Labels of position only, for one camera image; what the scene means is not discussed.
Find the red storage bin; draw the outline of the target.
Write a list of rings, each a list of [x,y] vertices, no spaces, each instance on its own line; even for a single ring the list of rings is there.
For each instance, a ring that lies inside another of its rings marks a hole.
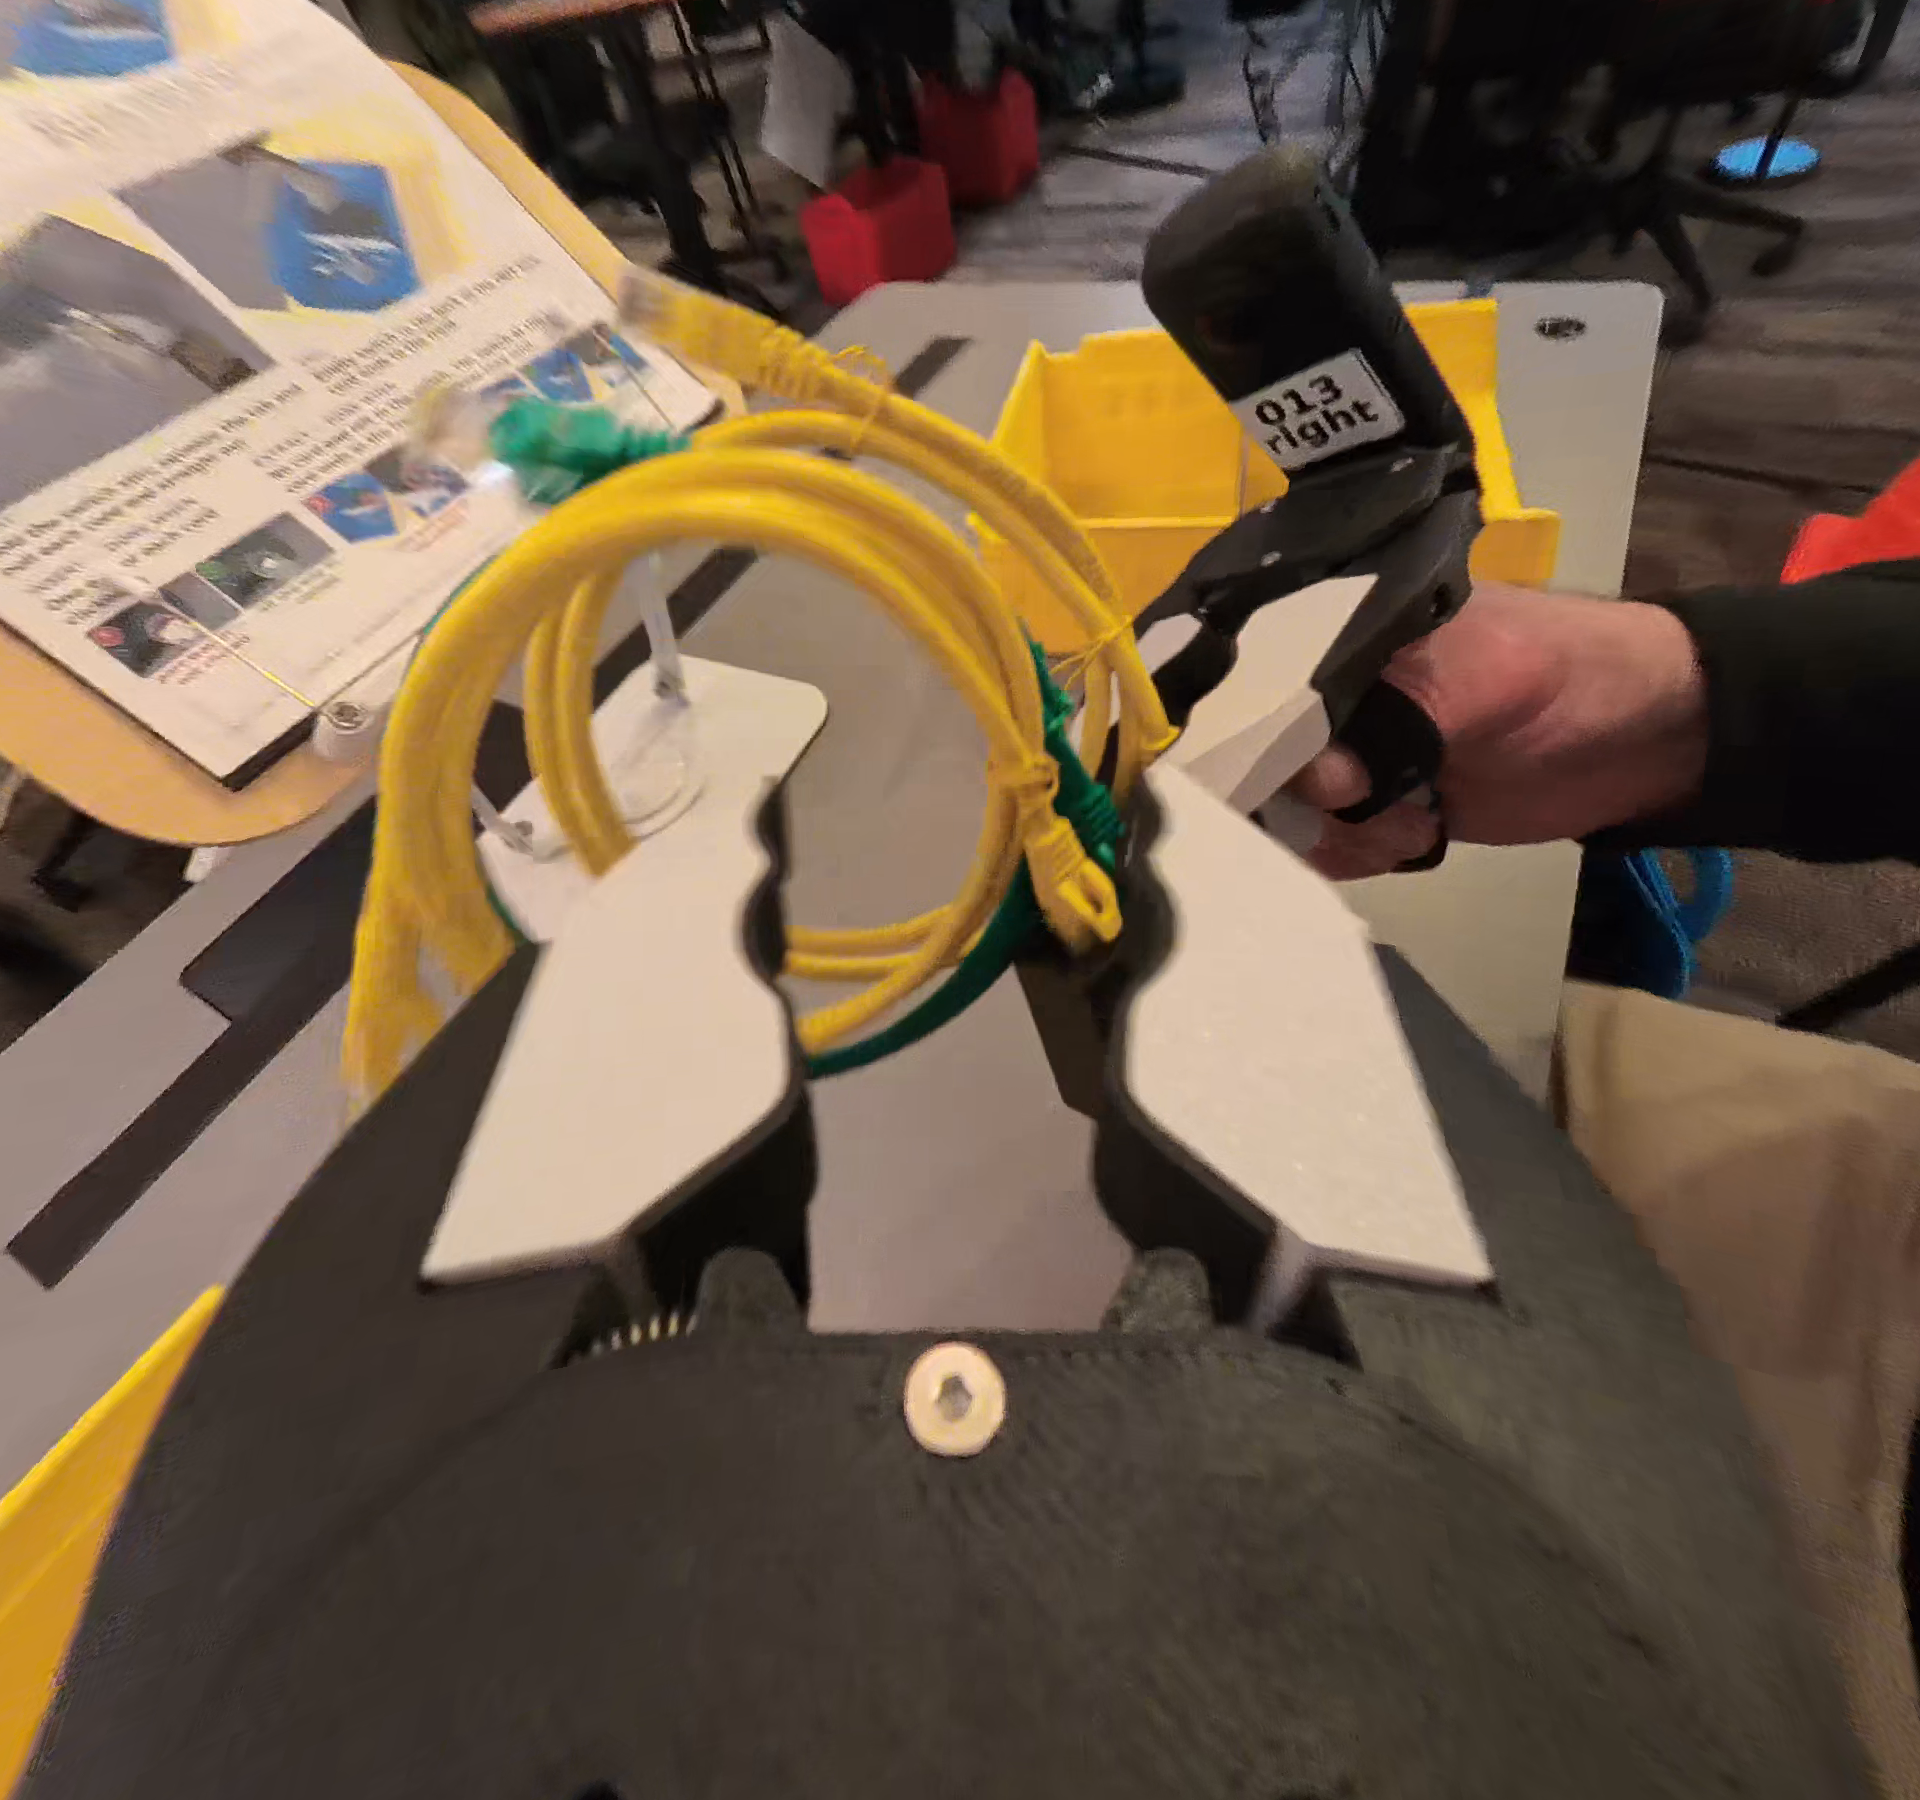
[[[1022,68],[1002,68],[985,89],[921,81],[921,155],[948,180],[956,213],[1010,203],[1039,176],[1039,109]]]
[[[858,166],[801,209],[804,246],[831,308],[889,282],[937,282],[956,260],[948,175],[897,155]]]

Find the red fabric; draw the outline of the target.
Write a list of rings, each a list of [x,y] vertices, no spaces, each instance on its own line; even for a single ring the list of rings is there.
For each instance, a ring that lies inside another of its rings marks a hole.
[[[1807,515],[1788,544],[1782,582],[1798,585],[1858,567],[1917,561],[1917,475],[1920,465],[1906,465],[1855,515]]]

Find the printed instruction sheet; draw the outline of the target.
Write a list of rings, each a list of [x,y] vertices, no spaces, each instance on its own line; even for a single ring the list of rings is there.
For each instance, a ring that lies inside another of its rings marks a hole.
[[[717,415],[313,0],[3,0],[3,630],[243,789],[524,523],[424,399]]]

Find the red black office chair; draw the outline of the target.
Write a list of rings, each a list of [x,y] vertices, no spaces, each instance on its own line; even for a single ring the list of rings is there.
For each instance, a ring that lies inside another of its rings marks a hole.
[[[1634,0],[1622,11],[1607,50],[1611,119],[1655,132],[1641,163],[1614,187],[1610,231],[1619,256],[1650,242],[1677,278],[1663,300],[1663,347],[1697,343],[1717,312],[1693,223],[1759,234],[1753,277],[1782,277],[1794,266],[1807,225],[1759,194],[1779,183],[1799,109],[1858,90],[1881,69],[1906,2]],[[1749,175],[1684,166],[1680,137],[1689,115],[1763,102],[1779,106]]]

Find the light wooden display board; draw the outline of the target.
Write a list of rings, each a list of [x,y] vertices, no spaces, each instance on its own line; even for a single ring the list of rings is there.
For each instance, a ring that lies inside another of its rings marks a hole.
[[[472,147],[487,168],[491,168],[509,190],[530,206],[568,253],[580,256],[589,277],[600,282],[613,303],[623,260],[608,239],[595,231],[576,203],[564,202],[553,183],[534,172],[528,155],[466,100],[452,97],[444,86],[428,81],[416,69],[397,68],[400,78],[420,90],[432,112]],[[462,399],[438,393],[421,403],[416,415],[420,441],[452,441],[467,468],[487,465],[506,475],[506,489],[524,504],[521,528],[483,563],[452,587],[436,614],[407,638],[395,656],[376,664],[372,676],[357,679],[341,699],[327,702],[313,726],[309,741],[285,753],[268,770],[243,789],[224,789],[187,766],[169,747],[158,745],[148,730],[115,712],[98,694],[44,657],[20,637],[3,634],[3,761],[20,766],[29,778],[76,802],[88,817],[125,832],[173,847],[220,847],[251,840],[263,832],[289,828],[330,794],[341,789],[357,769],[366,766],[357,754],[341,754],[341,747],[380,747],[383,730],[374,734],[322,734],[327,712],[362,710],[376,719],[395,689],[407,687],[403,671],[420,660],[420,649],[436,621],[458,601],[458,593],[470,581],[482,581],[498,558],[518,558],[518,543],[540,527],[540,503],[524,492],[517,468],[506,465],[494,450],[491,426],[502,406],[491,415],[470,413]],[[605,406],[556,406],[558,410],[611,410]]]

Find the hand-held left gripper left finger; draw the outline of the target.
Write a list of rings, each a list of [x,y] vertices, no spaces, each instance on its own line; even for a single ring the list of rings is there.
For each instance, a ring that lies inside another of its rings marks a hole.
[[[799,1101],[753,908],[783,884],[780,777],[725,777],[540,949],[420,1271],[477,1283],[613,1252]]]

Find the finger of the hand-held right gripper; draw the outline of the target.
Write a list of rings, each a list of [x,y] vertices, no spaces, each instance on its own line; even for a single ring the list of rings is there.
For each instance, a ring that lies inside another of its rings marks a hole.
[[[1314,679],[1377,577],[1322,581],[1257,609],[1228,676],[1200,702],[1200,788],[1257,813],[1332,741]]]

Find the yellow plastic bin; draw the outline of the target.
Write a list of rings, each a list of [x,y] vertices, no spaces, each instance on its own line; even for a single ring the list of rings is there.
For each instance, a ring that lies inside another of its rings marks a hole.
[[[3,1792],[52,1706],[145,1442],[224,1297],[215,1283],[184,1309],[3,1499]]]
[[[1473,574],[1544,587],[1561,515],[1521,493],[1500,406],[1500,305],[1416,300],[1408,317],[1474,434]],[[1075,515],[1132,617],[1228,523],[1286,492],[1289,453],[1247,437],[1160,328],[1087,336],[1070,352],[1031,343],[991,441]]]

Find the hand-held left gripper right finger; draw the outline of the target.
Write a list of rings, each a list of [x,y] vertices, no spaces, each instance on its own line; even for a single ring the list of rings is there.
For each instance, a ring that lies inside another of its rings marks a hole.
[[[1486,1291],[1470,1207],[1365,922],[1251,820],[1157,763],[1124,933],[1051,953],[1051,1080],[1086,1134],[1055,1211],[1091,1318],[1124,1255],[1185,1248],[1231,1328],[1365,1279]]]

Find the person's right hand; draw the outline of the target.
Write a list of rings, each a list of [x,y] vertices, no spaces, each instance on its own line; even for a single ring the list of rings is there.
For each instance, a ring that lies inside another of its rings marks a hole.
[[[1348,747],[1324,750],[1289,789],[1324,817],[1308,863],[1332,880],[1408,867],[1443,832],[1496,849],[1579,840],[1701,788],[1709,687],[1689,628],[1663,608],[1481,585],[1384,679],[1445,741],[1439,802],[1340,822],[1372,778]]]

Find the person's khaki trouser leg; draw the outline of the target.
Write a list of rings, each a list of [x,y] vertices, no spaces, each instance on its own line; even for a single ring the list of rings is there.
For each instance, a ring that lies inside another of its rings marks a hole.
[[[1735,1369],[1884,1798],[1917,1794],[1917,1064],[1568,982],[1571,1142]]]

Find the person's right forearm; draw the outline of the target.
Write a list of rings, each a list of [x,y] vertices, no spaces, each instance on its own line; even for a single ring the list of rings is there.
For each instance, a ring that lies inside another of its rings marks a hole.
[[[1705,750],[1693,793],[1607,847],[1917,864],[1917,561],[1663,598],[1693,637]]]

